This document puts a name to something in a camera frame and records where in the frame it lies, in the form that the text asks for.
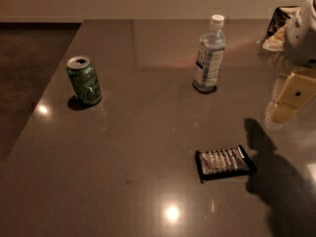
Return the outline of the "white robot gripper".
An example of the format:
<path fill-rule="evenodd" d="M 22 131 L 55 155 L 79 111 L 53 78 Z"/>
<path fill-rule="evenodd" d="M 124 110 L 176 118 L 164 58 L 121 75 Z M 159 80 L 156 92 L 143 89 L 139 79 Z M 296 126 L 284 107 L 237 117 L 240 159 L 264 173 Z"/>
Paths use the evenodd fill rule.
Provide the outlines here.
<path fill-rule="evenodd" d="M 316 0 L 305 0 L 284 30 L 284 56 L 293 64 L 316 67 Z M 316 70 L 281 74 L 266 110 L 268 120 L 288 123 L 316 95 Z"/>

